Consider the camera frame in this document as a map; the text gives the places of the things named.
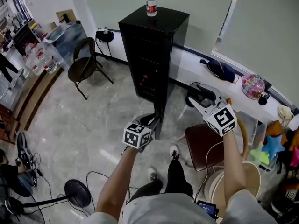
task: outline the black cabinet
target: black cabinet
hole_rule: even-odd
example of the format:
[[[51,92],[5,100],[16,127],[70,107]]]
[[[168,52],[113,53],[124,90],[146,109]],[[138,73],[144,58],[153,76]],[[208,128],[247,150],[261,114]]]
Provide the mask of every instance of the black cabinet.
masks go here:
[[[138,96],[154,103],[162,127],[167,98],[170,64],[177,74],[189,21],[189,14],[157,7],[157,15],[148,17],[142,6],[118,24],[121,31],[135,90]]]

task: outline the brown chair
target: brown chair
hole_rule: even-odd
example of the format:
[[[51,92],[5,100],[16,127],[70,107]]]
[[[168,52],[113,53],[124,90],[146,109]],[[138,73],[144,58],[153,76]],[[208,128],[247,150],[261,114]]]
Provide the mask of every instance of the brown chair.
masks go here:
[[[90,57],[83,57],[79,59],[79,52],[85,46],[89,46]],[[95,41],[92,37],[87,37],[83,39],[74,51],[74,63],[69,68],[67,73],[68,78],[75,83],[77,90],[83,95],[84,99],[87,97],[79,89],[79,84],[81,81],[86,80],[95,71],[101,72],[111,83],[113,81],[102,71],[100,67],[103,67],[96,59],[99,54],[95,52]]]
[[[186,139],[193,166],[196,171],[206,168],[206,154],[209,149],[223,141],[223,138],[213,131],[207,124],[186,128]],[[224,160],[223,143],[211,149],[207,157],[207,167],[212,167]]]

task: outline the marble floor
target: marble floor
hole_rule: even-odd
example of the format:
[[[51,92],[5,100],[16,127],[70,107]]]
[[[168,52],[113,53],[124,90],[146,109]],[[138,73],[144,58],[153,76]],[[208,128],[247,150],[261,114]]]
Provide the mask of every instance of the marble floor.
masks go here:
[[[69,179],[78,179],[86,184],[86,175],[90,171],[109,176],[125,147],[121,142],[124,126],[138,115],[153,112],[152,103],[136,96],[128,66],[103,59],[100,62],[114,84],[102,74],[94,73],[80,84],[81,90],[88,96],[85,101],[75,85],[68,80],[67,73],[63,72],[43,100],[26,132],[28,147],[33,153],[41,155],[40,170],[50,183],[53,198],[64,193],[64,184]],[[183,157],[188,156],[185,139],[179,138],[187,127],[200,124],[203,120],[197,111],[185,106],[185,95],[183,88],[174,87],[166,107],[161,139],[154,140],[142,154],[138,154],[131,176],[131,187],[138,188],[149,182],[149,166],[159,170],[166,185],[169,147],[172,143],[179,144]],[[11,163],[14,163],[16,147],[5,144],[0,144],[0,147],[5,149]],[[183,160],[181,162],[186,180],[196,194],[206,173],[197,173],[184,165]],[[95,204],[105,181],[105,177],[95,173],[88,176],[88,186]],[[38,179],[33,197],[36,201],[50,198],[48,184],[42,178]],[[199,198],[205,199],[202,193]],[[32,198],[21,197],[20,200],[29,203]],[[92,204],[85,209],[92,213]],[[83,213],[68,203],[45,208],[42,212],[47,224],[79,224],[84,217]],[[22,223],[43,223],[39,211],[30,215],[30,218],[22,217]]]

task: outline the person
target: person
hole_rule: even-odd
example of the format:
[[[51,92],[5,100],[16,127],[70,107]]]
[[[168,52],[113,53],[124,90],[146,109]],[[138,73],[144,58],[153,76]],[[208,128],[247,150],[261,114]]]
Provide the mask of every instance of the person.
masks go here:
[[[224,194],[227,203],[224,224],[274,224],[270,216],[246,190],[245,171],[233,131],[223,136],[224,142]],[[115,170],[100,192],[95,213],[85,217],[82,224],[117,224],[126,197],[131,171],[138,153],[128,147]],[[179,162],[180,151],[170,148],[171,163],[165,193],[154,168],[149,168],[151,183],[139,188],[124,208],[124,224],[198,223],[214,224],[192,197],[192,186],[187,183]]]
[[[32,194],[33,180],[27,173],[27,169],[20,159],[19,166],[9,165],[5,152],[0,149],[0,175],[2,175],[8,186],[21,196],[28,197]]]
[[[2,71],[4,77],[6,78],[6,80],[8,80],[9,83],[12,82],[12,77],[10,76],[8,70],[6,68],[9,68],[11,71],[13,71],[14,73],[18,73],[18,69],[14,67],[14,65],[12,65],[5,56],[3,56],[0,53],[0,71]]]

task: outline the human arm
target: human arm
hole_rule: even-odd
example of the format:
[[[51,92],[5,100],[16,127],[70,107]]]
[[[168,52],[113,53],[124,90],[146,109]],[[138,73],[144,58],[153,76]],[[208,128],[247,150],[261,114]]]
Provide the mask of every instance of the human arm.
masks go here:
[[[104,212],[119,219],[126,198],[131,172],[138,149],[128,147],[115,170],[100,192],[96,212]]]
[[[223,136],[224,145],[224,196],[228,204],[230,198],[240,190],[246,189],[245,170],[242,158],[231,131]]]

